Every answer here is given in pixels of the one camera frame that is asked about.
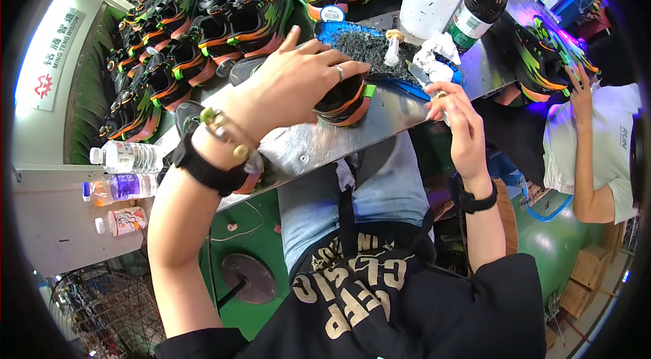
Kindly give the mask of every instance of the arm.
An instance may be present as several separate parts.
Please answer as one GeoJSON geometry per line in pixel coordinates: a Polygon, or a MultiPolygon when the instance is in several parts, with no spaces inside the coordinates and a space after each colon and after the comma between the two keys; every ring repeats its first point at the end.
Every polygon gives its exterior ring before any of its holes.
{"type": "MultiPolygon", "coordinates": [[[[452,130],[452,162],[463,179],[463,188],[472,193],[475,199],[484,200],[493,193],[493,184],[486,167],[484,122],[459,85],[435,83],[425,88],[428,93],[437,90],[443,90],[449,95],[429,104],[428,119],[440,120],[441,111],[445,110],[452,130]]],[[[468,259],[473,271],[506,255],[504,227],[497,205],[488,210],[466,214],[466,225],[468,259]]]]}
{"type": "MultiPolygon", "coordinates": [[[[292,29],[252,78],[220,98],[220,109],[255,141],[274,128],[314,122],[313,107],[340,78],[332,65],[339,64],[346,78],[369,70],[316,40],[297,50],[300,34],[298,27],[292,29]]],[[[203,127],[192,136],[192,144],[216,168],[229,170],[238,164],[232,157],[234,146],[203,127]]],[[[216,191],[179,168],[170,169],[158,189],[149,222],[149,263],[167,338],[223,327],[197,263],[220,201],[216,191]]]]}
{"type": "Polygon", "coordinates": [[[581,83],[568,70],[574,89],[570,95],[576,123],[577,143],[574,163],[574,217],[590,224],[614,221],[614,197],[610,186],[594,190],[592,174],[592,94],[583,67],[578,68],[581,83]]]}

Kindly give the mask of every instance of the metal workbench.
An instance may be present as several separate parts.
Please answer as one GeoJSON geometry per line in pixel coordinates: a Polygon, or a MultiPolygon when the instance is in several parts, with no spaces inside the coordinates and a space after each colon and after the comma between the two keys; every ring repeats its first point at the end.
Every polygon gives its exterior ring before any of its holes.
{"type": "MultiPolygon", "coordinates": [[[[398,12],[360,21],[377,29],[389,29],[398,12]]],[[[419,44],[409,36],[407,41],[419,44]]],[[[503,61],[503,54],[492,33],[486,33],[462,58],[460,66],[466,79],[466,93],[471,100],[486,96],[516,80],[503,61]]],[[[213,78],[208,83],[225,85],[227,80],[213,78]]],[[[221,89],[202,101],[204,106],[219,107],[221,89]]],[[[319,120],[317,125],[297,125],[270,132],[259,151],[265,155],[263,180],[251,195],[233,194],[224,198],[218,210],[229,208],[256,195],[277,188],[299,176],[378,143],[392,135],[425,121],[425,102],[405,93],[393,84],[378,84],[368,113],[354,127],[334,127],[319,120]]],[[[174,127],[156,144],[166,153],[176,148],[179,136],[174,127]]]]}

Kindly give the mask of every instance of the black wristband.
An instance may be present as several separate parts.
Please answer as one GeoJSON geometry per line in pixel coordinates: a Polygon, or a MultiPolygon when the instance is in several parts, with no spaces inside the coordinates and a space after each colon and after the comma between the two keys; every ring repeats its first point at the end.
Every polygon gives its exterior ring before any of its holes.
{"type": "Polygon", "coordinates": [[[475,195],[463,189],[461,176],[457,173],[453,178],[453,184],[449,188],[452,201],[469,214],[491,209],[497,203],[497,186],[493,180],[491,180],[491,184],[493,185],[493,193],[491,193],[490,197],[484,200],[476,200],[475,195]]]}
{"type": "Polygon", "coordinates": [[[172,160],[176,167],[184,168],[201,184],[218,191],[221,197],[229,196],[244,185],[248,177],[244,164],[230,171],[215,168],[197,153],[191,140],[192,135],[186,134],[174,150],[172,160]]]}

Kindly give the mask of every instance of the bottle cap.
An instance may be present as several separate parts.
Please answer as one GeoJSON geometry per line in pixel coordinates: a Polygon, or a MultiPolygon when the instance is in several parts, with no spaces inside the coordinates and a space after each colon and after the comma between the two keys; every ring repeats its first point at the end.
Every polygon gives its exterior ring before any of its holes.
{"type": "Polygon", "coordinates": [[[99,234],[106,233],[106,225],[104,225],[104,219],[95,219],[95,229],[97,229],[97,233],[99,234]]]}
{"type": "Polygon", "coordinates": [[[83,197],[83,200],[86,202],[91,200],[91,183],[81,184],[81,196],[83,197]]]}
{"type": "Polygon", "coordinates": [[[93,147],[91,149],[90,156],[88,157],[91,160],[91,164],[101,164],[102,163],[102,149],[93,147]]]}

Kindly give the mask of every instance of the woman's left hand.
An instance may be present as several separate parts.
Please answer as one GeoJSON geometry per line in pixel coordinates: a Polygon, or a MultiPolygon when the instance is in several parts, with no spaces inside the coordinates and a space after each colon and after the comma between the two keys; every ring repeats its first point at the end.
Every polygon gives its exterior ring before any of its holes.
{"type": "Polygon", "coordinates": [[[314,106],[344,78],[368,72],[370,65],[352,61],[317,40],[296,49],[301,29],[294,26],[281,47],[245,83],[225,93],[221,109],[252,139],[260,141],[278,127],[316,122],[314,106]]]}

